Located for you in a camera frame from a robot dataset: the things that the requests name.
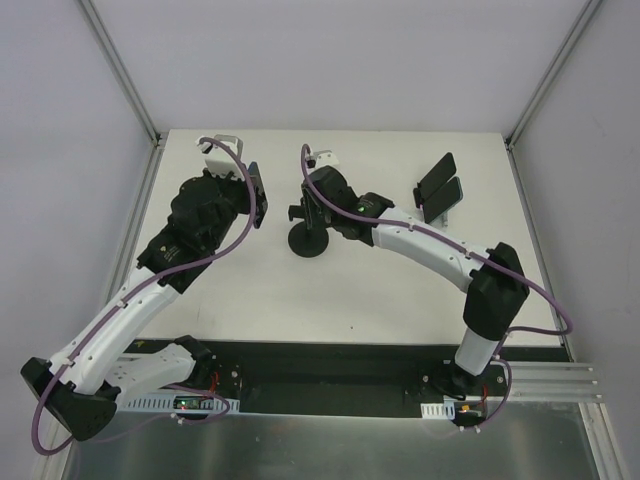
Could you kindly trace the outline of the black smartphone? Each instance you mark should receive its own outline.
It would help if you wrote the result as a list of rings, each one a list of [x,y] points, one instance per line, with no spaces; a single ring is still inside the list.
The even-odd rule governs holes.
[[[251,177],[259,177],[260,176],[259,166],[255,161],[253,161],[253,162],[251,162],[249,164],[248,173],[250,174]]]
[[[421,194],[425,198],[430,197],[451,180],[456,173],[454,156],[451,152],[447,152],[419,182]]]

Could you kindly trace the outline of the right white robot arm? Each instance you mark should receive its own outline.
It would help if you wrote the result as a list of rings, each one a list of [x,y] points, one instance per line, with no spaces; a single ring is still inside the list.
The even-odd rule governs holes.
[[[516,251],[505,243],[469,250],[413,218],[373,192],[358,196],[334,167],[321,167],[301,185],[304,218],[315,228],[332,228],[344,238],[399,254],[455,285],[466,295],[466,331],[450,369],[452,387],[473,394],[486,381],[485,368],[504,339],[529,287]]]

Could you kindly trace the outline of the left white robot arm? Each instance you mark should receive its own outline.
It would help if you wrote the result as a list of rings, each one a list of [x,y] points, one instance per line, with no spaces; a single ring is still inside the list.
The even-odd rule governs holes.
[[[240,215],[258,228],[268,203],[259,167],[248,179],[205,169],[185,181],[171,202],[165,227],[139,255],[118,293],[64,349],[49,359],[30,358],[20,374],[32,393],[77,441],[103,430],[131,400],[167,385],[212,387],[212,352],[190,335],[129,367],[116,364],[145,326],[208,268]]]

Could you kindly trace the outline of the black folding phone stand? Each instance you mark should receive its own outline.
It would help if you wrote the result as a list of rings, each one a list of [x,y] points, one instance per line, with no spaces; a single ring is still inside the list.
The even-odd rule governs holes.
[[[431,190],[428,187],[417,184],[413,189],[413,198],[416,208],[423,210],[431,195]]]

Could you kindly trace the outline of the white folding phone stand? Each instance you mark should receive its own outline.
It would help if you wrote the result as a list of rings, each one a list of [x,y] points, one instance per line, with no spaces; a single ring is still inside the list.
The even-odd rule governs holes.
[[[442,213],[432,222],[432,226],[437,227],[441,230],[446,230],[448,225],[449,225],[449,221],[448,221],[447,212]]]

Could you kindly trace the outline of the black round-base clamp stand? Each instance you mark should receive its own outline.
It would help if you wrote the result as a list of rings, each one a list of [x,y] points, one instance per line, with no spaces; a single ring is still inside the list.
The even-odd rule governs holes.
[[[316,213],[304,201],[288,207],[288,218],[290,221],[298,220],[287,237],[288,246],[294,254],[302,258],[315,258],[325,252],[329,235]]]

